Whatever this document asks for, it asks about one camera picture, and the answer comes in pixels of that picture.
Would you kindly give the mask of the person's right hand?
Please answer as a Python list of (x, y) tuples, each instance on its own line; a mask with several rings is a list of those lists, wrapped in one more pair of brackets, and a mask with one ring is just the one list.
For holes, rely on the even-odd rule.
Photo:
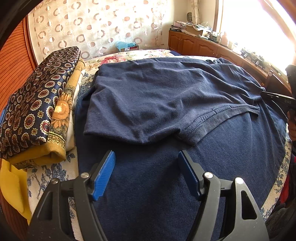
[(287, 117), (288, 117), (287, 123), (288, 123), (289, 137), (294, 142), (296, 140), (296, 125), (295, 125), (295, 121), (292, 120), (292, 118), (290, 116), (290, 112), (287, 113)]

